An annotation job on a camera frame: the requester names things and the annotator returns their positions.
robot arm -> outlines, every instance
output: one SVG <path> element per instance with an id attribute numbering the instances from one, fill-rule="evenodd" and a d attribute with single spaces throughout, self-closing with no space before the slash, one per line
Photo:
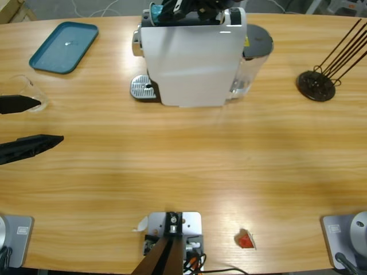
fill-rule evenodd
<path id="1" fill-rule="evenodd" d="M 212 19 L 221 11 L 242 0 L 163 0 L 163 9 L 158 19 L 161 22 L 181 20 L 192 11 L 198 13 L 199 19 Z"/>

wooden table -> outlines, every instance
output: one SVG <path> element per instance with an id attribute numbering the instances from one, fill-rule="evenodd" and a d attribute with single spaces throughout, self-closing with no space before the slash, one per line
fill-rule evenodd
<path id="1" fill-rule="evenodd" d="M 35 219 L 25 266 L 130 273 L 153 211 L 202 214 L 207 269 L 250 273 L 330 268 L 320 218 L 367 206 L 367 62 L 332 101 L 295 87 L 356 21 L 317 15 L 250 14 L 275 50 L 250 93 L 222 108 L 139 103 L 145 73 L 131 37 L 139 17 L 73 19 L 100 34 L 66 75 L 28 60 L 62 20 L 0 26 L 0 81 L 23 73 L 50 98 L 40 113 L 0 117 L 0 143 L 64 135 L 52 150 L 0 166 L 0 210 Z M 233 238 L 248 229 L 257 250 Z"/>

blue plastic tray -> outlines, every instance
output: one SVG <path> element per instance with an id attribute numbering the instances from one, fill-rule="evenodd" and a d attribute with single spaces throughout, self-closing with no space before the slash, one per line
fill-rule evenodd
<path id="1" fill-rule="evenodd" d="M 97 35 L 95 25 L 63 22 L 38 48 L 29 65 L 38 70 L 69 73 L 78 65 Z"/>

